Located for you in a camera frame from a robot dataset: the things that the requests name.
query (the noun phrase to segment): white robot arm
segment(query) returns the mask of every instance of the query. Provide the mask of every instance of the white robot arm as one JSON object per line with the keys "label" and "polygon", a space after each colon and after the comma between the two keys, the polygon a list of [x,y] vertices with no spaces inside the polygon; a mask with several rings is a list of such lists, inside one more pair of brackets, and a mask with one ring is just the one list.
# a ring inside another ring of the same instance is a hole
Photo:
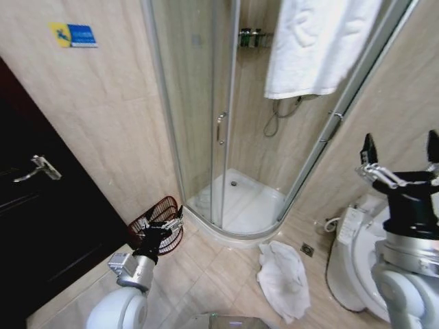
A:
{"label": "white robot arm", "polygon": [[143,230],[145,238],[133,254],[114,254],[108,266],[122,288],[109,293],[92,310],[87,329],[142,329],[147,315],[147,295],[161,241],[182,225],[181,218],[153,223]]}
{"label": "white robot arm", "polygon": [[439,192],[439,137],[432,130],[427,171],[393,173],[378,165],[370,134],[357,172],[388,196],[386,239],[375,245],[372,276],[394,329],[439,328],[439,221],[431,194]]}

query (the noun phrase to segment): wire basket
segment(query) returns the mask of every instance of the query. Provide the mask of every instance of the wire basket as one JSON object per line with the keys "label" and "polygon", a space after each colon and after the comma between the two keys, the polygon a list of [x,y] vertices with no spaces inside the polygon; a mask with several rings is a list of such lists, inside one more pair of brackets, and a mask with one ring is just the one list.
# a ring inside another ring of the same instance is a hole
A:
{"label": "wire basket", "polygon": [[[128,226],[132,245],[135,248],[139,248],[142,243],[143,237],[140,236],[140,234],[142,234],[142,223],[145,223],[145,221],[148,223],[171,221],[177,217],[177,214],[177,201],[171,196],[164,197]],[[177,248],[182,238],[183,227],[180,227],[180,229],[172,232],[171,236],[162,241],[160,248],[158,249],[158,255],[162,256],[170,253]]]}

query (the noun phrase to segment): blue sign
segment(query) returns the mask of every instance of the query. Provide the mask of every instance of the blue sign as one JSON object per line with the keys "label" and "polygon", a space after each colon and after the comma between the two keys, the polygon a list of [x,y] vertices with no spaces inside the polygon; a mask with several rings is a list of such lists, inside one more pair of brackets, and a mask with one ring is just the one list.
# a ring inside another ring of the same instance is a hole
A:
{"label": "blue sign", "polygon": [[97,47],[91,28],[88,25],[67,24],[71,35],[71,47]]}
{"label": "blue sign", "polygon": [[88,25],[49,23],[58,44],[63,48],[97,47],[91,28]]}

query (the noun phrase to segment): floor drain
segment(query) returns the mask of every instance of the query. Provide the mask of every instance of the floor drain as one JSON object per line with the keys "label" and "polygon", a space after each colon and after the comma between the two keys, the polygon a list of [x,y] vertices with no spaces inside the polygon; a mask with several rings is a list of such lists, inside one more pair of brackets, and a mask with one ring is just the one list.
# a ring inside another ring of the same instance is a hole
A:
{"label": "floor drain", "polygon": [[312,246],[310,246],[310,245],[307,245],[305,242],[302,244],[302,247],[300,250],[301,250],[301,252],[308,255],[309,257],[312,257],[314,254],[314,248],[312,248]]}

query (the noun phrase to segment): hanging towel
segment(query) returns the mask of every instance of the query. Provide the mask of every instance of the hanging towel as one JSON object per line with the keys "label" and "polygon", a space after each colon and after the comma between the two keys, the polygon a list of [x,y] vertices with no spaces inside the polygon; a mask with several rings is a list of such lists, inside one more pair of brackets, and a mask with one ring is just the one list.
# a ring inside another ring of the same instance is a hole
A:
{"label": "hanging towel", "polygon": [[311,306],[305,268],[293,247],[272,241],[259,245],[262,269],[257,280],[272,308],[287,324],[300,319]]}
{"label": "hanging towel", "polygon": [[282,0],[265,97],[333,93],[361,53],[381,0]]}

